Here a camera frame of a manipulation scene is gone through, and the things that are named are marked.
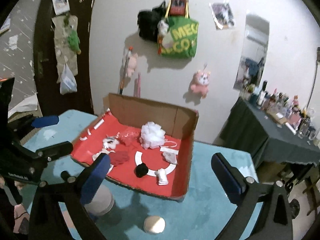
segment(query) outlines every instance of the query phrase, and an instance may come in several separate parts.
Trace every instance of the blue table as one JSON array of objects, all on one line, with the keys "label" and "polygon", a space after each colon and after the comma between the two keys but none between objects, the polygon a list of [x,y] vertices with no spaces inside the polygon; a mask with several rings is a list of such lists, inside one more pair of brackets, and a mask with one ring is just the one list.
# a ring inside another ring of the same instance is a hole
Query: blue table
[{"label": "blue table", "polygon": [[[76,110],[60,115],[57,125],[42,128],[24,146],[36,151],[63,141],[72,142],[80,132],[97,117]],[[210,160],[214,153],[221,152],[232,166],[241,173],[257,180],[250,154],[242,151],[194,142],[189,190],[182,203],[144,195],[104,180],[119,207],[122,220],[117,225],[108,222],[108,214],[97,221],[97,226],[109,240],[165,239],[197,240],[214,239],[228,222],[236,205],[230,203],[222,186],[211,169]],[[42,180],[49,184],[61,183],[60,173],[67,170],[77,176],[83,167],[70,156],[49,163]],[[28,185],[22,190],[23,204],[30,211],[36,186]],[[258,203],[241,239],[246,239],[258,218],[262,204]],[[143,231],[143,222],[150,215],[164,218],[163,233],[149,235]],[[74,229],[70,229],[75,239],[81,239]]]}]

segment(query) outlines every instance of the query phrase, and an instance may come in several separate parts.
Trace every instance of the black ball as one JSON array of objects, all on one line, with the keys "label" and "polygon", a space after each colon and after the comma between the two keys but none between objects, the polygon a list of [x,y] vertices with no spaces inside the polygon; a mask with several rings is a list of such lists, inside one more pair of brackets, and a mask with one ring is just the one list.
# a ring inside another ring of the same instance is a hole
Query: black ball
[{"label": "black ball", "polygon": [[139,164],[135,169],[134,169],[134,173],[136,174],[136,176],[138,178],[142,178],[143,176],[145,176],[149,171],[149,168],[147,167],[147,165],[145,163],[141,163]]}]

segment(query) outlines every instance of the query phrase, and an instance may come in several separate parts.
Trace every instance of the brown door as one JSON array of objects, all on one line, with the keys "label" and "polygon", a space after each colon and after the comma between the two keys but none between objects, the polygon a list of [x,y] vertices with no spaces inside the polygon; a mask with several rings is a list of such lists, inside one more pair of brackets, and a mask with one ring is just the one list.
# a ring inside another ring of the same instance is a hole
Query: brown door
[{"label": "brown door", "polygon": [[77,56],[77,92],[61,95],[57,84],[57,60],[54,50],[55,12],[52,0],[41,0],[36,19],[33,58],[39,105],[44,116],[62,114],[69,109],[93,114],[89,77],[89,31],[93,0],[69,0],[70,13],[78,17],[81,54]]}]

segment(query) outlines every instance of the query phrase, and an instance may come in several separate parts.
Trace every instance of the wall mirror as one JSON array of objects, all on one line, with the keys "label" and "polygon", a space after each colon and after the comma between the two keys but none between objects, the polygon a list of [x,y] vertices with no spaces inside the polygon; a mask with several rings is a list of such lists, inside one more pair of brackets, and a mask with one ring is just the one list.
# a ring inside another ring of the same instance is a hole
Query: wall mirror
[{"label": "wall mirror", "polygon": [[269,22],[247,11],[244,43],[233,86],[236,90],[247,84],[259,86],[267,59],[269,43]]}]

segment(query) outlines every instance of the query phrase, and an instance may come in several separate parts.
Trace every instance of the pink teddy bear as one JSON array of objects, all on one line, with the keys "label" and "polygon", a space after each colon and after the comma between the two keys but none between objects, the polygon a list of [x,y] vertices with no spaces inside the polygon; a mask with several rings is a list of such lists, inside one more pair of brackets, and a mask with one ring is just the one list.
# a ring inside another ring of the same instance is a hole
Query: pink teddy bear
[{"label": "pink teddy bear", "polygon": [[199,70],[194,74],[193,84],[190,86],[193,93],[201,93],[202,98],[206,98],[209,92],[209,76],[210,72]]},{"label": "pink teddy bear", "polygon": [[129,63],[128,63],[128,68],[127,68],[127,73],[126,76],[127,77],[131,77],[132,74],[134,73],[134,71],[137,68],[137,58],[138,58],[138,54],[132,54],[129,58]]}]

